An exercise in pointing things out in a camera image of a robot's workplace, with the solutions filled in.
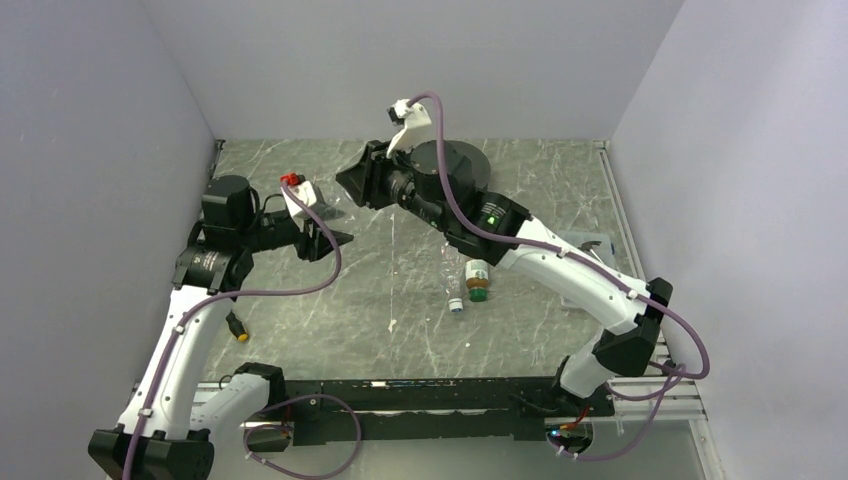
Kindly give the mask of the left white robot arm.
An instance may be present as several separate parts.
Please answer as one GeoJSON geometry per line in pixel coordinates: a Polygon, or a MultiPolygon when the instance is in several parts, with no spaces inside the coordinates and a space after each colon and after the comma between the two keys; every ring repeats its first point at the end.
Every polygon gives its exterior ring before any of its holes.
{"type": "Polygon", "coordinates": [[[259,252],[292,247],[315,262],[352,241],[323,220],[320,190],[303,176],[282,179],[286,206],[270,211],[239,175],[211,180],[202,214],[178,256],[163,330],[144,376],[116,425],[96,430],[89,456],[110,479],[205,479],[215,448],[250,417],[279,417],[289,394],[283,371],[248,362],[213,397],[194,402],[217,331],[244,328],[235,301],[259,252]]]}

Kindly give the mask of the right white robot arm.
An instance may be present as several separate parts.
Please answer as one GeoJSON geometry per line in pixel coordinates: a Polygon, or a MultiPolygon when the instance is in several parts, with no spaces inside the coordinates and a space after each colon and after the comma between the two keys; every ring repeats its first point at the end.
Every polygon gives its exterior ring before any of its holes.
{"type": "Polygon", "coordinates": [[[601,325],[594,340],[558,367],[551,401],[574,415],[615,377],[639,377],[651,360],[672,287],[645,282],[595,260],[551,231],[516,201],[490,190],[491,165],[476,146],[445,144],[447,178],[462,214],[453,213],[438,174],[433,141],[408,153],[390,153],[381,141],[365,144],[361,156],[335,179],[359,207],[397,205],[443,234],[460,254],[514,271],[550,288],[601,325]]]}

